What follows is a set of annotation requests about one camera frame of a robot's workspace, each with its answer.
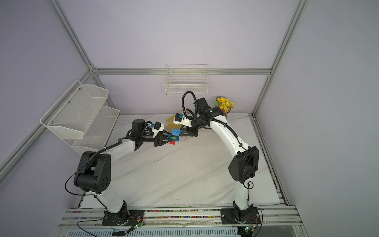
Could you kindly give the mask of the light blue lego brick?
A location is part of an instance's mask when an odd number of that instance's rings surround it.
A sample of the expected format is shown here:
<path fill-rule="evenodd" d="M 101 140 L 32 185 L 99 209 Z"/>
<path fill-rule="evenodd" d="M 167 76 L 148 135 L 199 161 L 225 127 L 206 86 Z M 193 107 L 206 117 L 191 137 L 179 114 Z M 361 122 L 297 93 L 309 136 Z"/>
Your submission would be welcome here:
<path fill-rule="evenodd" d="M 180 136 L 180 134 L 183 132 L 181 129 L 172 129 L 171 135 L 172 136 Z"/>

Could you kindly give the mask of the dark blue lego brick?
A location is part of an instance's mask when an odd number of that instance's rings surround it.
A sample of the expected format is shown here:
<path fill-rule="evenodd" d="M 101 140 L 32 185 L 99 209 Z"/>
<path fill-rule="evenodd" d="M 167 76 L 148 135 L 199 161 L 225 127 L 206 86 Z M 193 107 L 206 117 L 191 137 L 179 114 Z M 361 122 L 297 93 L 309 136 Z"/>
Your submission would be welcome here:
<path fill-rule="evenodd" d="M 180 139 L 179 136 L 174 136 L 174 135 L 171 135 L 171 134 L 168 135 L 168 138 L 170 138 L 172 141 L 175 141 L 175 142 L 178 142 L 179 139 Z"/>

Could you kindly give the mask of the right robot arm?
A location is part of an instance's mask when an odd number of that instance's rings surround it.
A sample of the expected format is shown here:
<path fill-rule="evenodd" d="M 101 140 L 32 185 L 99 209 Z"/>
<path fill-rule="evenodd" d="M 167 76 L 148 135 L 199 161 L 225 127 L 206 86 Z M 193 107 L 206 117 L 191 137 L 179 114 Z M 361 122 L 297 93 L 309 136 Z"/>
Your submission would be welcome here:
<path fill-rule="evenodd" d="M 176 124 L 183 127 L 181 136 L 197 137 L 202 128 L 211 129 L 220 137 L 232 156 L 228 171 L 236 182 L 236 195 L 227 217 L 228 209 L 221 213 L 223 223 L 262 223 L 260 209 L 250 203 L 250 190 L 254 184 L 250 179 L 255 177 L 259 164 L 259 150 L 249 146 L 233 130 L 226 116 L 218 107 L 210 107 L 205 98 L 197 99 L 192 91 L 183 94 L 181 105 L 183 114 L 174 118 Z"/>

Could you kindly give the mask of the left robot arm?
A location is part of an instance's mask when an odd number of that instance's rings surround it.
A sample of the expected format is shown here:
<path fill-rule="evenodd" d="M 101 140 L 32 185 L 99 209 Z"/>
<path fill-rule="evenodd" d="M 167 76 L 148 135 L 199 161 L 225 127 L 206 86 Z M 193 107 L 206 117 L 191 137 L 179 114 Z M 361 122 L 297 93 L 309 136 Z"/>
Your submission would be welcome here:
<path fill-rule="evenodd" d="M 135 217 L 130 214 L 126 201 L 111 186 L 112 159 L 137 151 L 145 142 L 153 142 L 158 147 L 175 143 L 177 138 L 159 122 L 136 119 L 126 136 L 118 139 L 116 143 L 97 152 L 84 152 L 77 171 L 69 179 L 83 191 L 82 196 L 92 196 L 103 206 L 103 226 L 129 224 Z"/>

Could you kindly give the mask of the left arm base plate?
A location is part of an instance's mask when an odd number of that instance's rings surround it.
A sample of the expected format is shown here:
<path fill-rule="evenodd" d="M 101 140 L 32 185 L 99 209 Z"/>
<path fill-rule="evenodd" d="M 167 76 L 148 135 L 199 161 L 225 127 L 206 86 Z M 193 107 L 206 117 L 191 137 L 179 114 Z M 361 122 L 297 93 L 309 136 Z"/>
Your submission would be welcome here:
<path fill-rule="evenodd" d="M 127 210 L 124 213 L 104 212 L 102 226 L 134 226 L 141 223 L 144 218 L 144 210 Z"/>

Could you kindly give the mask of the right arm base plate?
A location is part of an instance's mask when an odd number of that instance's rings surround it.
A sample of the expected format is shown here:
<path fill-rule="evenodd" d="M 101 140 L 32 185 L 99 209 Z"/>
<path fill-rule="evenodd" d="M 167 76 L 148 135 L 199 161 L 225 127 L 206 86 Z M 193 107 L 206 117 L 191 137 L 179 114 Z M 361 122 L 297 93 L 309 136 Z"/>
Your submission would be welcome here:
<path fill-rule="evenodd" d="M 237 211 L 233 208 L 220 210 L 222 224 L 261 224 L 261 216 L 257 208 Z"/>

